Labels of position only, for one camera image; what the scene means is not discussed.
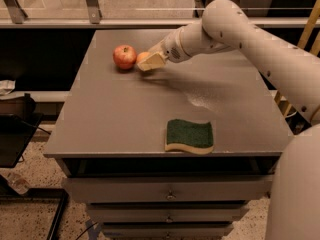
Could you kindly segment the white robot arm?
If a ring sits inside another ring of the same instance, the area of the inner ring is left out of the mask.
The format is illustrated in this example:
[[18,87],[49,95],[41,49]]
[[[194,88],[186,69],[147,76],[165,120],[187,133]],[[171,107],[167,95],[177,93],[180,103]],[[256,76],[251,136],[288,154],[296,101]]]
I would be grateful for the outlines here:
[[280,156],[271,188],[265,240],[320,240],[320,59],[254,25],[230,0],[206,6],[149,49],[143,71],[230,46],[240,51],[311,124]]

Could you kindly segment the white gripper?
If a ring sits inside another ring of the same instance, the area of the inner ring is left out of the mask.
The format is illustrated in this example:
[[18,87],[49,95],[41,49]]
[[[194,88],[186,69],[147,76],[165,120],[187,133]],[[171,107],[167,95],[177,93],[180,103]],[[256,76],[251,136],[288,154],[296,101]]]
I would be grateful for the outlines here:
[[142,71],[161,68],[165,65],[165,57],[159,53],[163,52],[166,58],[173,63],[180,63],[190,59],[190,56],[182,48],[180,41],[181,28],[168,34],[163,40],[149,49],[150,55],[136,63]]

